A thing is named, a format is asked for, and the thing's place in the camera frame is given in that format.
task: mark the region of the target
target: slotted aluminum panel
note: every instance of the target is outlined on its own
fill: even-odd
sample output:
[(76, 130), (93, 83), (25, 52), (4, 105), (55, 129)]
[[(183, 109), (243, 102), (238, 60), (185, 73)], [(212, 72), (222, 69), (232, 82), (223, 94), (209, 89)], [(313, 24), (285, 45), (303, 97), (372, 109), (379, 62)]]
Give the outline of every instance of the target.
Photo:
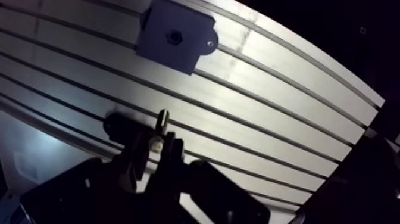
[(106, 114), (123, 111), (154, 125), (166, 108), (185, 161), (210, 161), (262, 203), (297, 210), (384, 100), (323, 51), (238, 2), (176, 2), (213, 16), (220, 39), (191, 76), (136, 56), (149, 1), (5, 1), (3, 106), (108, 154), (122, 146), (102, 130)]

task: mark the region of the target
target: dark background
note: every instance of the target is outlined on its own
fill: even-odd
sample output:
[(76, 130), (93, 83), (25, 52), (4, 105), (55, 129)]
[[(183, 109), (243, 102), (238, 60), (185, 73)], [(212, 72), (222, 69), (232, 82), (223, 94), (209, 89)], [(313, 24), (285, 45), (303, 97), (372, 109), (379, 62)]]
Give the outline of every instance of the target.
[(396, 1), (240, 0), (307, 39), (386, 100), (400, 98)]

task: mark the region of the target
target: reflective metal surface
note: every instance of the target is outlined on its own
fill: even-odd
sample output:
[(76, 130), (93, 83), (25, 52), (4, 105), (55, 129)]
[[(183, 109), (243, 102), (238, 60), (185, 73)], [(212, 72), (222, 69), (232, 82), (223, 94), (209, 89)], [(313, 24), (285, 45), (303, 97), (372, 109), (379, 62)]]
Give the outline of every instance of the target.
[(3, 111), (0, 123), (1, 164), (10, 191), (17, 195), (93, 157)]
[(138, 17), (150, 1), (5, 1), (0, 100), (113, 154), (121, 146), (102, 130), (106, 114), (122, 111), (154, 125), (166, 108), (187, 162), (205, 159), (263, 203), (298, 209), (383, 99), (314, 45), (238, 2), (176, 2), (216, 20), (218, 50), (201, 57), (191, 76), (136, 55)]

